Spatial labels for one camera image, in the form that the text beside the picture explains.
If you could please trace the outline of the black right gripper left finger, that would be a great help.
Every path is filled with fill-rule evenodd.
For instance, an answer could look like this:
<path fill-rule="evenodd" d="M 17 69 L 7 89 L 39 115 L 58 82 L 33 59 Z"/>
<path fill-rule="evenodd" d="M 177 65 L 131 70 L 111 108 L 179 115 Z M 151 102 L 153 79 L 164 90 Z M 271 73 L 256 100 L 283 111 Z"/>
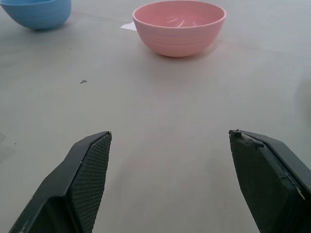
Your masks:
<path fill-rule="evenodd" d="M 112 134 L 76 142 L 42 181 L 9 233 L 92 233 L 105 188 Z"/>

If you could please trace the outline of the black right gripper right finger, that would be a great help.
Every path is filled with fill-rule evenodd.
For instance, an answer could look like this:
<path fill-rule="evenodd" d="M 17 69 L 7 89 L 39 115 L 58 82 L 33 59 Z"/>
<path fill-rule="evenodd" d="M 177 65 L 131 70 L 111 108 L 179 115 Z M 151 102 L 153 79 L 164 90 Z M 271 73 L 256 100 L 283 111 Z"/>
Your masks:
<path fill-rule="evenodd" d="M 229 131 L 241 192 L 260 233 L 311 233 L 311 170 L 281 141 Z"/>

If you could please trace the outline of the blue plastic bowl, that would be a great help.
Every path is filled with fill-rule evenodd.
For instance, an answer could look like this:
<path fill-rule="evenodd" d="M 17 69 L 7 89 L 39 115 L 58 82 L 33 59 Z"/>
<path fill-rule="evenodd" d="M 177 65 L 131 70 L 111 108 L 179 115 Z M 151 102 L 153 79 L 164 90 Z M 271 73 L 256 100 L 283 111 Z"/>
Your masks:
<path fill-rule="evenodd" d="M 16 23 L 36 31 L 61 27 L 71 14 L 71 0 L 0 0 L 0 6 Z"/>

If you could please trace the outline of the pink plastic bowl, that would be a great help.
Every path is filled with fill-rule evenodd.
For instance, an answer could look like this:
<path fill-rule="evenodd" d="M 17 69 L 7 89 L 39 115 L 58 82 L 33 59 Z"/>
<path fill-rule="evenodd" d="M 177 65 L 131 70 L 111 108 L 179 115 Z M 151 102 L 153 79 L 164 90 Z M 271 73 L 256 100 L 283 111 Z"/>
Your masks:
<path fill-rule="evenodd" d="M 142 42 L 168 57 L 201 53 L 217 38 L 226 18 L 224 8 L 197 0 L 166 0 L 137 8 L 133 21 Z"/>

